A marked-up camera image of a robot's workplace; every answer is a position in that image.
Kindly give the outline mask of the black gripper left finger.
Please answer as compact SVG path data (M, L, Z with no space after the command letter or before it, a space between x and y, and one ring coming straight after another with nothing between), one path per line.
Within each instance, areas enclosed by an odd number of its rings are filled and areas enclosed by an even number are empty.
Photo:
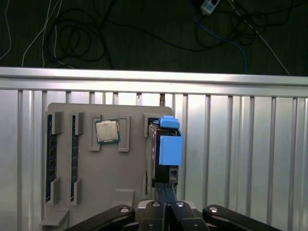
M154 185L154 200L144 201L134 209L116 205L104 212L67 228L67 231L163 231L167 199L163 183Z

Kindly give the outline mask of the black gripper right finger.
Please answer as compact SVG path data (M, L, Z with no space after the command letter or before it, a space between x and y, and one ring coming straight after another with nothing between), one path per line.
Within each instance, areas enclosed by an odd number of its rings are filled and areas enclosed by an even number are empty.
M277 231L262 223L220 205L208 205L202 212L179 201L173 184L165 184L167 217L171 231Z

